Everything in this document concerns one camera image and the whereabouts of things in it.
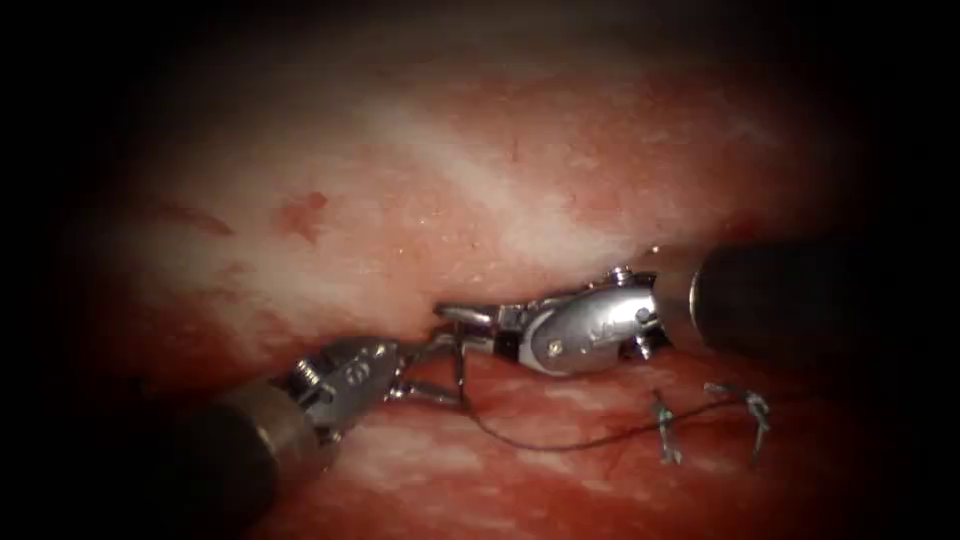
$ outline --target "surgical clip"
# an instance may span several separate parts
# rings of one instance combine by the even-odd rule
[[[673,411],[667,407],[659,390],[653,391],[653,398],[654,401],[651,409],[653,409],[653,414],[657,417],[657,424],[660,425],[660,444],[662,446],[660,462],[664,464],[676,463],[679,465],[680,462],[683,461],[683,454],[670,443],[670,424],[674,418]]]
[[[747,405],[747,411],[757,421],[757,435],[753,443],[753,453],[750,458],[751,465],[756,465],[760,459],[760,447],[763,444],[764,435],[770,431],[770,405],[760,394],[752,390],[740,390],[731,384],[706,383],[703,385],[704,391],[712,394],[732,394],[743,399]]]

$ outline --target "blood spot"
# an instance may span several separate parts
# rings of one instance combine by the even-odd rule
[[[323,217],[320,211],[327,202],[327,197],[319,191],[288,200],[276,212],[277,228],[281,234],[296,234],[316,245],[317,227]]]

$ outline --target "metal clip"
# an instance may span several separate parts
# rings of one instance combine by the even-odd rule
[[[670,424],[673,422],[673,411],[667,407],[659,390],[653,391],[653,398],[651,409],[653,409],[653,414],[656,415],[657,423],[660,425],[660,444],[662,446],[660,462],[679,465],[683,461],[683,454],[670,442]]]
[[[732,394],[743,399],[747,405],[747,411],[757,421],[757,434],[753,443],[753,453],[750,463],[756,465],[760,459],[760,447],[763,445],[764,435],[770,431],[770,405],[760,394],[752,390],[740,390],[732,384],[706,383],[703,385],[704,391],[712,394]]]

